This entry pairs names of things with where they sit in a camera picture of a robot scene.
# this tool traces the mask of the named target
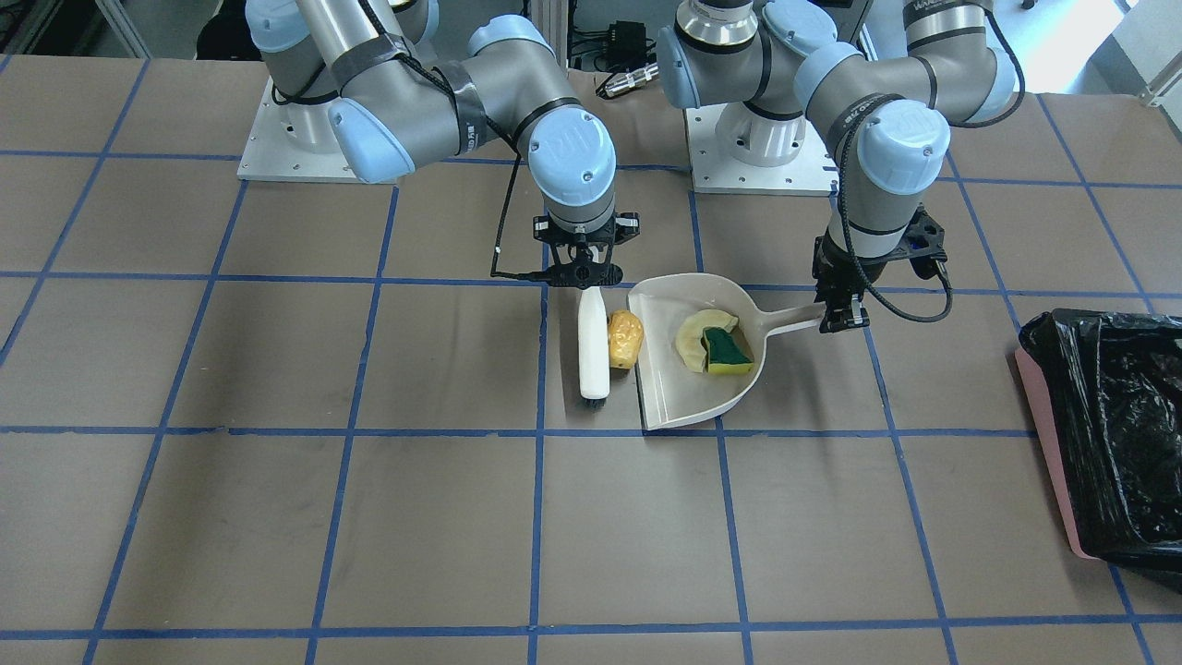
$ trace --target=blue tape line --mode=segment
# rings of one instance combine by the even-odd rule
[[[353,397],[349,406],[349,435],[340,452],[340,470],[337,474],[337,493],[332,502],[332,517],[329,521],[329,537],[324,547],[324,562],[320,567],[320,581],[316,592],[316,606],[312,609],[312,630],[319,631],[324,619],[324,606],[329,598],[329,581],[332,576],[332,561],[337,550],[337,535],[340,533],[340,514],[345,504],[345,489],[349,484],[349,465],[353,454],[353,442],[357,437],[357,419],[361,416],[362,393],[365,390],[365,372],[369,369],[369,354],[374,346],[374,328],[377,325],[378,305],[382,299],[382,282],[378,280],[385,269],[390,255],[390,237],[394,235],[394,219],[398,209],[398,188],[390,190],[390,204],[387,208],[385,232],[382,235],[382,248],[378,253],[377,269],[374,273],[374,292],[370,295],[369,314],[365,318],[365,345],[357,361],[357,378],[353,382]],[[318,639],[313,633],[307,640],[304,661],[316,663]]]
[[[727,437],[768,437],[773,439],[885,439],[889,430],[725,430]]]
[[[1121,571],[1109,563],[1109,574],[1112,575],[1112,585],[1116,587],[1117,595],[1121,596],[1121,605],[1124,606],[1124,614],[1129,618],[1132,626],[1132,634],[1137,638],[1137,645],[1141,647],[1141,656],[1145,659],[1145,665],[1155,665],[1154,654],[1149,650],[1149,643],[1145,641],[1145,633],[1141,630],[1141,624],[1137,622],[1136,612],[1132,608],[1132,599],[1129,598],[1129,589],[1124,587]]]
[[[43,272],[34,269],[2,269],[0,278],[37,278]],[[207,274],[186,272],[79,272],[79,270],[50,270],[44,273],[46,279],[129,279],[145,281],[202,281]],[[313,275],[313,274],[219,274],[219,281],[262,281],[262,282],[297,282],[297,283],[403,283],[411,286],[515,286],[527,288],[539,288],[540,283],[514,280],[498,279],[449,279],[449,278],[415,278],[415,276],[372,276],[357,275]],[[621,281],[606,288],[631,288],[635,281]],[[742,283],[747,291],[775,291],[775,292],[812,292],[816,286],[807,283]],[[879,291],[888,293],[940,293],[939,288],[924,288],[921,286],[879,286]],[[998,288],[957,288],[957,295],[1001,295]],[[1014,296],[1033,298],[1141,298],[1141,293],[1135,291],[1064,291],[1064,289],[1031,289],[1018,288],[1007,289],[1006,294]],[[1147,292],[1150,298],[1182,299],[1182,293],[1170,292]]]
[[[944,608],[943,594],[940,593],[940,580],[936,578],[936,566],[931,559],[931,548],[928,546],[928,535],[923,528],[923,517],[920,515],[920,502],[915,496],[915,485],[911,483],[911,471],[907,467],[907,457],[903,455],[903,443],[898,436],[898,428],[895,424],[895,413],[890,406],[890,395],[886,391],[886,378],[883,376],[882,364],[878,361],[878,350],[875,347],[875,339],[870,327],[863,327],[866,340],[866,350],[870,352],[870,364],[875,369],[875,382],[878,384],[878,395],[883,400],[883,416],[886,418],[886,428],[891,432],[891,444],[895,446],[895,458],[898,462],[898,472],[903,478],[903,489],[907,491],[907,503],[911,509],[911,521],[915,523],[915,534],[920,540],[920,553],[923,555],[923,567],[928,572],[928,583],[931,586],[931,599],[936,605],[936,617],[940,618],[941,632],[944,635],[944,647],[948,650],[949,665],[959,665],[956,658],[956,645],[953,643],[953,633],[949,630],[947,619],[948,612]]]
[[[95,159],[103,156],[103,152],[86,152],[78,150],[0,150],[0,155],[12,157],[86,157]]]
[[[209,274],[195,272],[79,272],[61,270],[50,272],[45,275],[48,279],[131,279],[143,281],[206,281]]]
[[[147,436],[158,432],[157,428],[90,428],[84,425],[0,425],[4,435],[117,435]],[[355,437],[369,438],[534,438],[566,437],[571,439],[624,439],[624,438],[671,438],[694,439],[716,437],[714,430],[427,430],[427,429],[382,429],[382,428],[165,428],[169,437],[184,437],[225,432],[230,437]],[[768,437],[773,439],[884,439],[891,436],[890,430],[729,430],[723,432],[728,438]],[[981,437],[981,438],[1037,438],[1037,432],[1026,430],[975,430],[957,428],[933,428],[896,430],[900,437]]]
[[[540,288],[541,282],[520,281],[517,279],[428,279],[420,276],[382,276],[382,283],[403,283],[408,286],[502,286],[508,288]]]
[[[188,152],[111,152],[112,159],[177,159],[202,162],[236,162],[242,155],[195,155]]]
[[[147,437],[156,435],[157,428],[84,428],[53,425],[0,425],[2,435],[96,435],[96,436],[132,436]]]
[[[697,196],[694,190],[689,190],[689,221],[694,229],[694,260],[697,272],[706,272],[706,263],[702,261],[702,232],[697,222]]]
[[[961,428],[936,428],[928,430],[895,430],[900,437],[982,437],[999,439],[1035,439],[1038,432],[1033,430],[973,430]]]
[[[1142,624],[1182,625],[1182,614],[1138,614]],[[1129,625],[1125,614],[1048,614],[1015,617],[966,617],[941,619],[868,619],[831,621],[754,621],[752,633],[832,632],[832,631],[909,631],[916,628],[983,628],[1013,626],[1098,626]],[[0,641],[80,640],[97,635],[99,640],[199,640],[199,639],[320,639],[344,638],[433,638],[433,637],[525,637],[538,635],[643,635],[689,633],[736,633],[743,626],[736,621],[707,624],[573,624],[560,626],[345,626],[312,628],[106,628],[91,630],[0,630]]]
[[[1104,189],[1182,189],[1182,184],[1149,182],[1089,182],[1087,185]]]
[[[223,274],[221,281],[282,281],[297,283],[374,283],[374,276],[312,276],[301,274]]]
[[[960,169],[956,168],[956,159],[953,158],[952,152],[948,152],[948,168],[953,170],[953,175],[960,180]],[[957,182],[956,185],[961,190],[961,197],[965,198],[965,207],[968,208],[968,216],[973,220],[973,227],[976,228],[978,239],[981,240],[981,248],[985,249],[985,257],[989,261],[989,269],[993,270],[993,278],[998,281],[998,288],[1001,291],[1001,299],[1006,301],[1006,309],[1009,312],[1009,320],[1014,324],[1014,331],[1021,330],[1021,321],[1018,319],[1018,309],[1014,308],[1014,302],[1009,300],[1009,291],[1006,289],[1006,280],[1001,278],[1001,268],[998,267],[998,259],[993,255],[993,249],[989,248],[989,240],[985,236],[985,228],[981,226],[981,217],[976,214],[976,208],[973,206],[973,198],[968,195],[968,189],[965,187],[965,182]]]
[[[144,61],[144,67],[141,70],[141,74],[148,69],[148,61]],[[131,537],[135,535],[136,524],[139,521],[139,509],[143,506],[144,496],[148,493],[148,482],[151,480],[152,471],[156,468],[156,459],[160,457],[160,450],[164,442],[164,436],[168,429],[168,419],[173,416],[173,409],[176,406],[176,397],[181,392],[181,384],[184,382],[184,371],[189,366],[189,359],[193,357],[193,348],[197,343],[197,334],[201,331],[201,324],[204,321],[206,311],[209,308],[209,299],[213,295],[214,286],[217,283],[215,276],[217,270],[221,269],[222,259],[226,257],[226,248],[229,246],[229,239],[234,234],[234,226],[238,223],[239,213],[242,209],[242,201],[246,198],[246,189],[249,182],[243,181],[238,188],[238,197],[234,200],[234,208],[230,210],[229,221],[226,223],[226,230],[222,233],[221,243],[217,246],[217,254],[214,256],[213,266],[209,268],[209,276],[206,281],[206,289],[201,294],[201,304],[197,305],[197,312],[193,318],[193,325],[189,328],[189,338],[184,343],[184,350],[181,352],[181,360],[176,367],[176,374],[173,377],[173,385],[168,391],[168,399],[164,402],[164,411],[160,416],[160,425],[157,426],[157,432],[155,439],[152,439],[151,450],[148,454],[148,459],[144,463],[143,474],[139,477],[139,487],[136,489],[135,500],[131,502],[131,511],[128,514],[128,522],[123,529],[123,539],[119,542],[119,549],[115,555],[115,565],[111,567],[111,575],[106,582],[106,591],[103,593],[103,601],[98,606],[98,615],[95,618],[95,631],[102,631],[106,625],[108,613],[111,611],[111,602],[115,600],[115,589],[119,585],[119,578],[123,574],[123,566],[126,562],[128,550],[131,548]],[[92,665],[95,661],[95,651],[98,648],[98,638],[92,637],[86,644],[86,653],[83,657],[83,665]]]
[[[543,252],[543,268],[548,263],[548,254]],[[541,289],[539,299],[541,321],[538,328],[538,429],[533,454],[533,520],[530,527],[530,639],[526,647],[526,664],[538,664],[538,613],[541,605],[541,511],[544,474],[546,469],[546,339],[550,328],[550,288]]]
[[[1087,198],[1092,202],[1092,207],[1096,209],[1096,214],[1100,217],[1100,224],[1104,226],[1104,232],[1108,233],[1109,240],[1112,241],[1112,247],[1116,253],[1121,256],[1121,262],[1124,263],[1124,269],[1129,273],[1129,279],[1132,280],[1132,286],[1137,288],[1137,293],[1145,301],[1145,306],[1149,308],[1150,313],[1156,313],[1154,308],[1154,302],[1149,300],[1145,295],[1145,287],[1142,286],[1141,279],[1137,276],[1137,272],[1132,269],[1132,262],[1129,261],[1129,255],[1124,253],[1124,247],[1121,246],[1121,241],[1116,237],[1116,232],[1112,230],[1112,224],[1109,223],[1108,215],[1104,214],[1104,209],[1100,207],[1100,202],[1096,198],[1096,193],[1092,191],[1087,178],[1084,176],[1083,169],[1079,168],[1079,162],[1076,161],[1076,155],[1071,152],[1071,148],[1067,146],[1067,141],[1063,137],[1063,132],[1059,131],[1059,124],[1054,122],[1054,116],[1051,115],[1051,109],[1047,107],[1046,102],[1043,97],[1035,96],[1039,106],[1043,107],[1043,113],[1046,116],[1047,122],[1051,123],[1051,130],[1054,131],[1054,137],[1059,139],[1059,144],[1063,145],[1063,151],[1067,154],[1067,159],[1071,161],[1071,168],[1076,170],[1076,175],[1079,177],[1079,182],[1084,185],[1084,190],[1087,193]]]
[[[95,168],[91,169],[90,177],[86,178],[86,183],[82,188],[82,194],[79,194],[78,200],[74,201],[74,207],[70,210],[70,216],[66,219],[66,223],[61,228],[61,233],[58,234],[57,242],[54,242],[53,248],[50,249],[50,255],[45,259],[45,265],[41,266],[41,273],[33,283],[33,288],[30,291],[28,298],[25,300],[25,306],[21,307],[20,313],[17,314],[17,320],[8,331],[8,338],[5,340],[4,347],[0,347],[0,367],[4,367],[5,363],[7,363],[8,354],[12,352],[13,345],[17,344],[21,328],[25,326],[25,320],[28,319],[28,312],[33,309],[33,302],[37,301],[37,295],[40,294],[41,286],[45,285],[45,275],[50,272],[50,268],[53,267],[53,261],[58,259],[58,254],[61,252],[61,246],[65,245],[66,236],[70,235],[70,229],[73,228],[74,222],[78,221],[78,214],[82,211],[82,207],[86,202],[86,196],[90,195],[90,190],[95,187],[95,181],[98,180],[98,171],[103,168],[103,162],[105,159],[104,155],[111,151],[115,137],[118,136],[119,129],[123,126],[123,122],[128,117],[128,111],[131,109],[131,103],[139,92],[139,85],[144,80],[144,74],[148,73],[148,65],[150,61],[151,60],[144,60],[143,65],[139,67],[139,73],[136,76],[135,83],[131,84],[128,98],[124,99],[123,107],[119,109],[119,115],[115,119],[115,126],[111,128],[111,133],[108,135],[106,143],[103,144],[103,151],[95,162]]]
[[[754,665],[751,646],[751,619],[747,615],[747,587],[742,581],[742,558],[739,555],[739,528],[735,526],[734,497],[730,494],[730,465],[727,462],[727,437],[722,417],[714,419],[714,435],[719,444],[719,476],[722,481],[722,508],[727,515],[727,540],[730,543],[730,572],[735,580],[735,602],[739,607],[739,633],[742,640],[745,665]]]
[[[966,182],[970,184],[1017,184],[1021,187],[1079,187],[1078,182],[1065,180],[1013,180],[1009,177],[968,177],[954,175],[953,177],[940,177],[943,182]]]

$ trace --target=white dustpan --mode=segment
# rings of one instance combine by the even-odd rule
[[[691,272],[645,279],[628,292],[628,308],[644,325],[644,345],[636,364],[641,412],[647,430],[693,425],[721,416],[755,385],[767,358],[767,339],[780,332],[819,325],[825,304],[766,312],[741,286],[716,274]],[[674,347],[682,321],[703,308],[739,317],[754,367],[747,374],[691,372]]]

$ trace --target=white brush handle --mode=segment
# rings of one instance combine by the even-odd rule
[[[608,307],[598,286],[579,294],[579,393],[603,400],[611,391],[608,358]]]

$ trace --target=sponge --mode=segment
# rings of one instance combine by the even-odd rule
[[[747,374],[751,372],[751,359],[743,356],[725,327],[703,328],[702,346],[706,347],[707,374]]]

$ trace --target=trash bag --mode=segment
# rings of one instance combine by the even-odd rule
[[[1058,308],[1019,341],[1050,390],[1082,549],[1182,593],[1182,318]]]

